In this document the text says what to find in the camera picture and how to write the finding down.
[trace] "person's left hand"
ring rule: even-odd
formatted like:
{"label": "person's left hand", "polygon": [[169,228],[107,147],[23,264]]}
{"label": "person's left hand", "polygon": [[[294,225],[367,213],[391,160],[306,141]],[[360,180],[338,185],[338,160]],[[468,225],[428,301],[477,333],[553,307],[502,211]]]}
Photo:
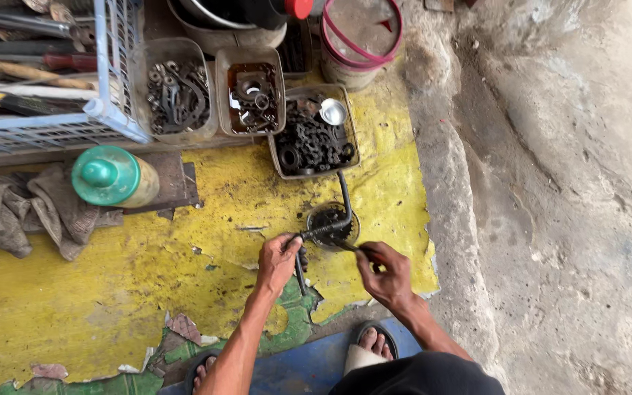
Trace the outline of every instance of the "person's left hand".
{"label": "person's left hand", "polygon": [[283,233],[264,242],[260,250],[256,288],[266,288],[275,298],[282,294],[282,288],[294,272],[296,254],[303,243],[300,237],[296,237],[286,245],[293,237],[293,233]]}

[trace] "red handle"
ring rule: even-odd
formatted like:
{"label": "red handle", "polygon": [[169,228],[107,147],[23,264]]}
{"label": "red handle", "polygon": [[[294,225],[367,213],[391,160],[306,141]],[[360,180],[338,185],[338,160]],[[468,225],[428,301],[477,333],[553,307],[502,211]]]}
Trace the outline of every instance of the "red handle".
{"label": "red handle", "polygon": [[74,52],[74,53],[46,53],[43,55],[43,64],[51,69],[73,68],[81,72],[96,71],[96,53]]}

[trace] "black shorts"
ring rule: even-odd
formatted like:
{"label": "black shorts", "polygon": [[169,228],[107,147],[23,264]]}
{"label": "black shorts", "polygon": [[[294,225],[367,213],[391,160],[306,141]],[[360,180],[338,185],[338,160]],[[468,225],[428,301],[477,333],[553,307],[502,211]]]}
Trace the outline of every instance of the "black shorts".
{"label": "black shorts", "polygon": [[330,392],[330,395],[353,394],[504,395],[504,389],[474,362],[453,354],[425,351],[355,369]]}

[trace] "green bottle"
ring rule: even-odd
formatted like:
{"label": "green bottle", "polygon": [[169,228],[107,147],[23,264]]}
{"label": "green bottle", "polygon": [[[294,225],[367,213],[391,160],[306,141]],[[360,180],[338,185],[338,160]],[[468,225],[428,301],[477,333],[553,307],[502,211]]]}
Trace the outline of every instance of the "green bottle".
{"label": "green bottle", "polygon": [[114,146],[89,148],[75,161],[72,186],[86,202],[98,206],[142,207],[160,189],[153,166]]}

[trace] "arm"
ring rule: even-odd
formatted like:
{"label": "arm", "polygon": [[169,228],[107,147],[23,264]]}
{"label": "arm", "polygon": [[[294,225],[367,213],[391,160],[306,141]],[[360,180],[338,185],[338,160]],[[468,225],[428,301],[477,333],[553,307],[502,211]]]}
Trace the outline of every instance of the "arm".
{"label": "arm", "polygon": [[411,290],[409,258],[383,242],[366,242],[355,254],[364,289],[404,324],[424,350],[472,360],[438,325],[426,301]]}
{"label": "arm", "polygon": [[302,244],[301,238],[295,238],[283,250],[291,237],[280,235],[263,244],[255,289],[245,303],[238,327],[202,381],[199,395],[248,393],[263,326],[294,271],[296,253]]}

